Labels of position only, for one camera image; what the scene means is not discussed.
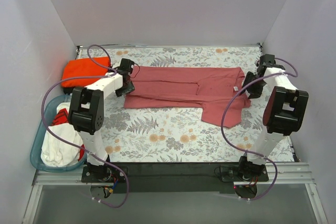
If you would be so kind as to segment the aluminium frame rail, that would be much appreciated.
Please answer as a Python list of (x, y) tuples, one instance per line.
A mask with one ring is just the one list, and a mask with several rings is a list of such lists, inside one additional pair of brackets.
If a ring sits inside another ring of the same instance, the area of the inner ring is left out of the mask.
[(267, 164), (267, 182), (233, 194), (168, 192), (115, 194), (81, 181), (84, 167), (64, 173), (38, 171), (24, 223), (327, 223), (306, 163)]

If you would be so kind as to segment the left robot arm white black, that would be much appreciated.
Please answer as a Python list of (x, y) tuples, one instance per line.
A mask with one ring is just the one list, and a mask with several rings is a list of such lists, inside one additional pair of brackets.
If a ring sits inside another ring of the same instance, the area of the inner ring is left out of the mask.
[(96, 166), (93, 175), (100, 182), (108, 181), (112, 175), (111, 168), (105, 165), (109, 155), (101, 136), (104, 101), (113, 93), (121, 97), (135, 90), (131, 81), (134, 66), (134, 61), (123, 58), (114, 72), (86, 87), (75, 87), (72, 92), (68, 122), (80, 135), (88, 151), (87, 162)]

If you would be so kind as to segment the folded orange t-shirt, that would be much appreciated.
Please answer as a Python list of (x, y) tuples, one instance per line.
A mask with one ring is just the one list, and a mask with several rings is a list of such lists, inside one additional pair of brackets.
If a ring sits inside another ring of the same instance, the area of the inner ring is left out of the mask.
[(62, 80), (72, 77), (95, 76), (90, 79), (72, 79), (62, 82), (63, 88), (85, 87), (100, 79), (107, 73), (107, 69), (95, 64), (89, 58), (71, 60), (67, 63), (62, 74)]

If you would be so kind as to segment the pink t-shirt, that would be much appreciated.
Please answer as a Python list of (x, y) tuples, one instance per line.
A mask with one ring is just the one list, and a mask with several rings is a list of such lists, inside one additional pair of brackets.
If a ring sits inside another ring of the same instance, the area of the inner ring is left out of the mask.
[(245, 74), (236, 68), (140, 67), (135, 90), (125, 97), (126, 109), (202, 108), (203, 122), (231, 128), (238, 125), (247, 95), (234, 97)]

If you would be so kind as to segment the teal plastic basket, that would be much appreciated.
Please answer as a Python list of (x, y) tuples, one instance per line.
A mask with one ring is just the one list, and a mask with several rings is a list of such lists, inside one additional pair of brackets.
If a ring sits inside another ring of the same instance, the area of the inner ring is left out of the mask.
[[(70, 102), (71, 96), (70, 95), (59, 95), (53, 99), (45, 106), (44, 109), (44, 116), (46, 123), (51, 125), (53, 119), (57, 115), (57, 106), (59, 106), (63, 102)], [(35, 135), (35, 140), (32, 145), (32, 149), (30, 151), (30, 162), (34, 168), (37, 170), (41, 170), (44, 172), (50, 173), (63, 173), (68, 172), (71, 170), (75, 170), (79, 168), (86, 162), (87, 154), (84, 153), (78, 161), (75, 161), (73, 165), (68, 165), (65, 167), (51, 167), (47, 166), (43, 163), (41, 159), (41, 152), (42, 152), (42, 145), (44, 141), (44, 136), (46, 133), (46, 128), (43, 124), (43, 121), (40, 122), (37, 133)]]

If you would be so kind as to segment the folded black t-shirt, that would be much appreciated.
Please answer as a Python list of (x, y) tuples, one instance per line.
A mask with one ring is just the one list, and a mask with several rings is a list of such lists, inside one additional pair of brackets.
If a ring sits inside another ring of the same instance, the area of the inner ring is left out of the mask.
[(73, 87), (65, 87), (65, 88), (63, 88), (63, 92), (66, 95), (71, 95), (72, 91), (73, 91)]

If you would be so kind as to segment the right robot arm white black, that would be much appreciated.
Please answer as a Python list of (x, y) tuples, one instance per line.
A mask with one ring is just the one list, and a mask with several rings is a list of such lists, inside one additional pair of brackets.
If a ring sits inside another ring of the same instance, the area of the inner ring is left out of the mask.
[(270, 88), (271, 95), (262, 117), (262, 132), (250, 151), (239, 159), (237, 173), (242, 180), (262, 175), (266, 158), (283, 138), (299, 131), (306, 111), (308, 92), (296, 88), (285, 67), (276, 60), (274, 55), (262, 55), (256, 73), (248, 72), (243, 83), (249, 99), (259, 98), (264, 86)]

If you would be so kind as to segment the white t-shirt red print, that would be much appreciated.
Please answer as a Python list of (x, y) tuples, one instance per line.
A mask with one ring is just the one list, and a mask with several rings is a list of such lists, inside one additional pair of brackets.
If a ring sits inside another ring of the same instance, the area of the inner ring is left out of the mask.
[[(69, 102), (63, 102), (57, 106), (57, 115), (49, 129), (64, 140), (83, 147), (82, 138), (74, 127), (68, 123), (69, 107)], [(51, 167), (73, 165), (75, 161), (81, 159), (83, 154), (83, 150), (60, 141), (46, 131), (40, 156), (45, 165)]]

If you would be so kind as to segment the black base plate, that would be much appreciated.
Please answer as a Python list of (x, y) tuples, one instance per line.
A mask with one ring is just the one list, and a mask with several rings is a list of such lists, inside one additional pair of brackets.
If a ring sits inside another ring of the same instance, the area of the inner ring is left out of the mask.
[(81, 181), (99, 186), (116, 182), (115, 194), (168, 193), (168, 192), (219, 192), (233, 194), (234, 183), (252, 185), (269, 180), (266, 169), (259, 175), (241, 172), (237, 162), (228, 163), (116, 163), (119, 169), (103, 168), (104, 175), (93, 172), (88, 166), (82, 171)]

